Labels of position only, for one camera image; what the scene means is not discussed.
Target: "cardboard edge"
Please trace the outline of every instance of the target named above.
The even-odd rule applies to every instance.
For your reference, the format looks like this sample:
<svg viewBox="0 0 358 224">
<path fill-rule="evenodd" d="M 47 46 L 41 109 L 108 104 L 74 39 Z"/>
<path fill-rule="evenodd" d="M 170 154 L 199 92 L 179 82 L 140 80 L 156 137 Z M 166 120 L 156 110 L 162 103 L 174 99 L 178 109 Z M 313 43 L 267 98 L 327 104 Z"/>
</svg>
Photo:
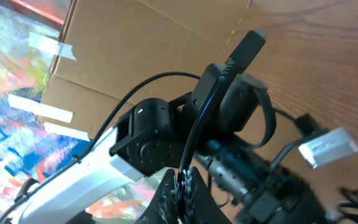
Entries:
<svg viewBox="0 0 358 224">
<path fill-rule="evenodd" d="M 66 41 L 68 28 L 69 28 L 69 26 L 71 24 L 71 20 L 72 20 L 73 15 L 74 15 L 76 4 L 77 4 L 77 0 L 71 0 L 70 7 L 68 8 L 67 16 L 66 16 L 62 31 L 59 34 L 59 41 L 60 42 L 64 43 Z M 51 75 L 55 74 L 55 71 L 56 71 L 57 65 L 59 64 L 59 61 L 60 61 L 60 56 L 59 55 L 54 55 L 53 59 L 52 59 L 52 62 L 50 64 L 50 68 L 49 68 L 49 77 Z"/>
</svg>

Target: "white arm segment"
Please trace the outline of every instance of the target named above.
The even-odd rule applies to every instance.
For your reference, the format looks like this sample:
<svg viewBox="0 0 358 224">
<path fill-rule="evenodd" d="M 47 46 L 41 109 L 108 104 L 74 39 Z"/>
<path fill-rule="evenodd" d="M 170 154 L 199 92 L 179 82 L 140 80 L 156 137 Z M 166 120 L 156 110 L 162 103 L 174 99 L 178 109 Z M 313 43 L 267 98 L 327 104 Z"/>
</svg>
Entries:
<svg viewBox="0 0 358 224">
<path fill-rule="evenodd" d="M 142 178 L 118 155 L 109 155 L 116 136 L 117 128 L 108 129 L 80 164 L 60 174 L 21 205 L 12 223 L 66 223 L 114 189 Z"/>
</svg>

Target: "colorful painting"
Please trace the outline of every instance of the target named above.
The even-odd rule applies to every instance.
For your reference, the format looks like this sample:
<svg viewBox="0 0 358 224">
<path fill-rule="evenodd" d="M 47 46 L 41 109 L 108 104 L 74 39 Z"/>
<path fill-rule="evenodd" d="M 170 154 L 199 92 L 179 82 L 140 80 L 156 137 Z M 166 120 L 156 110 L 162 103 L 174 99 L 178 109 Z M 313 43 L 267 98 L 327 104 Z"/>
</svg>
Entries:
<svg viewBox="0 0 358 224">
<path fill-rule="evenodd" d="M 59 32 L 0 6 L 0 215 L 29 178 L 45 180 L 89 142 L 50 134 L 33 113 L 11 108 L 8 94 L 40 101 L 53 55 L 29 47 L 29 33 L 53 39 Z M 87 211 L 101 223 L 136 220 L 149 204 L 159 178 L 117 189 Z"/>
</svg>

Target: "masking tape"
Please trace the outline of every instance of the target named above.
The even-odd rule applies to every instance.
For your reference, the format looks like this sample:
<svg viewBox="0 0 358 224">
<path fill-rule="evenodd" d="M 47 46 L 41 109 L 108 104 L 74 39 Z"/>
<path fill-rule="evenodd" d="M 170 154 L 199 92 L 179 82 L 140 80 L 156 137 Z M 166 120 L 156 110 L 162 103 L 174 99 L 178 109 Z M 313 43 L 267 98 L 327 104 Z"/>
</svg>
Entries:
<svg viewBox="0 0 358 224">
<path fill-rule="evenodd" d="M 65 58 L 76 60 L 73 55 L 73 52 L 71 51 L 73 46 L 71 46 L 70 44 L 61 43 L 46 36 L 30 32 L 29 45 L 31 47 L 35 47 L 36 49 L 42 50 L 50 54 L 59 55 Z"/>
<path fill-rule="evenodd" d="M 88 133 L 86 133 L 84 131 L 63 127 L 63 126 L 60 126 L 57 124 L 52 124 L 49 122 L 44 123 L 44 128 L 45 128 L 45 131 L 48 133 L 60 134 L 63 136 L 81 139 L 84 141 L 90 141 L 90 139 L 88 138 Z"/>
<path fill-rule="evenodd" d="M 70 123 L 73 118 L 73 112 L 56 108 L 54 106 L 38 103 L 34 100 L 23 98 L 9 94 L 7 97 L 9 106 L 12 108 L 32 112 L 37 115 L 41 115 L 47 118 L 56 119 L 66 123 Z"/>
</svg>

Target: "wooden table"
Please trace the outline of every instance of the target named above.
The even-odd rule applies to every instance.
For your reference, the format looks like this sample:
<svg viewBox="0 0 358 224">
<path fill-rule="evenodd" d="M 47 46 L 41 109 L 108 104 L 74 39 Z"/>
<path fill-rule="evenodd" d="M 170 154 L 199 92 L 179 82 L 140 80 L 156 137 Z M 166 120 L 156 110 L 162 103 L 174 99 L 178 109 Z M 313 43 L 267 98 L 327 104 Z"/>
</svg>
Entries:
<svg viewBox="0 0 358 224">
<path fill-rule="evenodd" d="M 266 31 L 267 42 L 247 71 L 269 86 L 274 106 L 293 116 L 310 113 L 331 129 L 344 126 L 358 143 L 358 1 L 252 1 L 221 62 L 256 27 Z M 240 135 L 257 142 L 264 132 L 259 126 L 260 113 Z M 280 118 L 272 141 L 258 152 L 272 159 L 297 137 L 295 127 Z M 326 208 L 344 200 L 339 186 L 358 188 L 358 153 L 315 170 L 297 151 L 283 163 L 311 183 Z"/>
</svg>

